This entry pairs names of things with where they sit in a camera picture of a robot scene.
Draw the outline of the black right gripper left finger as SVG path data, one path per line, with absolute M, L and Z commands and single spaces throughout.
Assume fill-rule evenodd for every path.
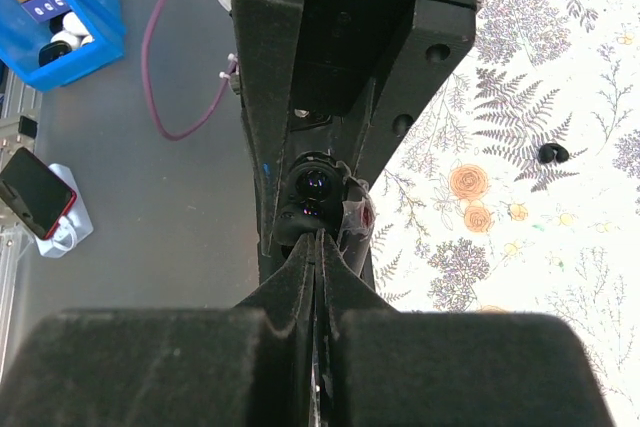
M 306 426 L 315 240 L 230 309 L 68 310 L 1 384 L 5 426 Z

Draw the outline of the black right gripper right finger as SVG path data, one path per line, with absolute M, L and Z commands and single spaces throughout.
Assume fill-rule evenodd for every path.
M 325 426 L 609 426 L 583 345 L 546 314 L 392 308 L 315 240 Z

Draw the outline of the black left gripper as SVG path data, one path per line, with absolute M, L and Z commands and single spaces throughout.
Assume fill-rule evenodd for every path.
M 374 182 L 469 53 L 483 0 L 232 0 L 242 119 L 268 256 L 290 118 L 344 118 L 344 161 Z

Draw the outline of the black earbud charging case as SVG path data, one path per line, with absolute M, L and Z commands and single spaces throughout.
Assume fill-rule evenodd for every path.
M 300 156 L 291 167 L 276 218 L 286 204 L 302 202 L 313 202 L 322 209 L 321 229 L 334 240 L 347 266 L 364 278 L 375 224 L 367 181 L 356 178 L 344 162 L 321 152 L 310 152 Z M 294 247 L 275 243 L 284 257 Z

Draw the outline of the black earbud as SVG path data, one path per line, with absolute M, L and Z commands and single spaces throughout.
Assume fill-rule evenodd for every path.
M 570 154 L 566 148 L 557 143 L 546 143 L 538 150 L 538 161 L 541 164 L 551 162 L 564 163 L 570 159 Z
M 273 238 L 282 246 L 292 247 L 300 236 L 324 227 L 324 212 L 313 202 L 289 203 L 279 212 Z

